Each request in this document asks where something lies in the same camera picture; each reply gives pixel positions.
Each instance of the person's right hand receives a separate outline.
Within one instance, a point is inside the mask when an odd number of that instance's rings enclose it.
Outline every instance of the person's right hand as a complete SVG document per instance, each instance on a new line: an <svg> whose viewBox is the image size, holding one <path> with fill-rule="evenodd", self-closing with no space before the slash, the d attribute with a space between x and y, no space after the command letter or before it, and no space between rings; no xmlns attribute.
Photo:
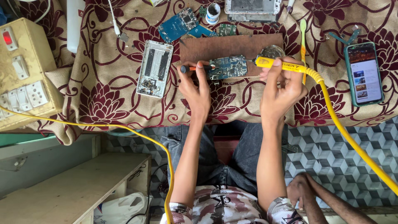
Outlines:
<svg viewBox="0 0 398 224"><path fill-rule="evenodd" d="M270 69L263 68L260 80L267 80L260 102L263 126L283 126L287 111L308 93L307 88L302 84L303 73L282 70L282 61L304 64L291 57L282 57L276 59ZM277 87L277 82L280 82L280 88Z"/></svg>
<svg viewBox="0 0 398 224"><path fill-rule="evenodd" d="M184 95L191 109L191 123L205 124L210 110L210 88L206 79L206 72L203 65L209 65L208 61L198 61L197 64L187 61L182 65L196 67L196 76L199 80L197 87L191 78L192 71L187 73L181 72L181 65L177 66L177 71L181 79L178 89Z"/></svg>

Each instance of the floral fabric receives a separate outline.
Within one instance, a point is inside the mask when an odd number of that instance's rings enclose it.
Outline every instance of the floral fabric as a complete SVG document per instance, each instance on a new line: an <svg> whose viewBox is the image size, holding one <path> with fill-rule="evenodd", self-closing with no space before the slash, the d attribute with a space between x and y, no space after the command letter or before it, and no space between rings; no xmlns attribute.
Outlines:
<svg viewBox="0 0 398 224"><path fill-rule="evenodd" d="M38 18L47 8L47 0L20 2L22 14L28 19ZM66 49L66 0L52 0L51 10L38 22L44 27L54 59L55 71L46 75L65 95L63 112L54 115L58 120L90 124L126 124L135 129L154 126L189 124L190 109L178 91L180 64L179 41L174 41L167 89L163 99L136 94L146 40L163 42L157 26L191 7L196 15L200 5L212 2L224 6L223 0L169 0L152 7L148 0L112 0L117 23L129 37L127 43L116 37L108 0L86 0L81 25L81 38L76 55ZM287 0L279 13L286 16ZM200 24L218 29L221 23L237 26L239 35L283 33L287 55L300 59L301 33L299 22L307 21L306 63L325 78L334 110L345 126L372 126L393 116L398 109L398 7L394 0L297 0L286 23L279 27L260 23L230 23L224 12L216 25L203 18ZM351 104L343 44L329 37L328 32L350 36L352 27L361 29L358 42L376 43L385 100L380 104L354 107ZM265 82L258 78L223 80L219 85L210 82L212 107L208 123L227 123L239 119L260 122L259 103ZM308 95L286 115L291 126L324 126L333 124L326 109L320 86L307 79ZM70 145L82 130L40 120L29 125L41 132L54 132L61 143ZM86 130L103 131L104 128Z"/></svg>

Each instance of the jeans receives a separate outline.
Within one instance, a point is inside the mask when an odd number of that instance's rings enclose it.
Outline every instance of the jeans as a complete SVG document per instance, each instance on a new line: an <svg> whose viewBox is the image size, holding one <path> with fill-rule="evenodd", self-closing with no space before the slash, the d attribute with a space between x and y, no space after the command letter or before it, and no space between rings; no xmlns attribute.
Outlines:
<svg viewBox="0 0 398 224"><path fill-rule="evenodd" d="M263 129L260 123L242 123L240 125L246 127L228 165L221 164L217 159L213 132L208 126L204 126L200 141L197 186L227 185L239 187L257 196L256 172ZM165 136L160 140L170 151L174 172L177 169L188 130L189 126L185 125L165 127ZM283 145L287 145L286 125L282 133L282 142ZM282 150L283 172L285 171L286 152L285 149Z"/></svg>

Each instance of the blue circuit board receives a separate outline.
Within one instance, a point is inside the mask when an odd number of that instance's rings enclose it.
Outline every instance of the blue circuit board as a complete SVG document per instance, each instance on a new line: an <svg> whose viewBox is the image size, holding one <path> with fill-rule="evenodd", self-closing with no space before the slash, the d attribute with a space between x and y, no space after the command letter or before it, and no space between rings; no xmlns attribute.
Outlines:
<svg viewBox="0 0 398 224"><path fill-rule="evenodd" d="M188 32L188 35L191 35L195 38L200 38L201 36L205 35L207 37L216 37L218 36L216 32L212 31L209 28L206 28L202 25L199 25Z"/></svg>
<svg viewBox="0 0 398 224"><path fill-rule="evenodd" d="M199 25L191 8L185 8L158 26L160 36L171 43Z"/></svg>
<svg viewBox="0 0 398 224"><path fill-rule="evenodd" d="M220 67L210 70L208 76L210 80L227 79L246 75L248 72L246 61L238 61L229 57L222 57L209 61L210 65Z"/></svg>

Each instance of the white bottle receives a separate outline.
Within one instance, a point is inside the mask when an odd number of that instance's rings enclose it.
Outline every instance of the white bottle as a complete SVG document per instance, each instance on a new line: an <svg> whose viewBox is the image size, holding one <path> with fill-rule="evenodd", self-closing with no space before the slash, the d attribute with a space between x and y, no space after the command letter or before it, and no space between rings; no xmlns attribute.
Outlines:
<svg viewBox="0 0 398 224"><path fill-rule="evenodd" d="M67 38L66 47L70 52L77 53L80 39L80 26L82 24L83 12L86 7L84 0L67 0Z"/></svg>

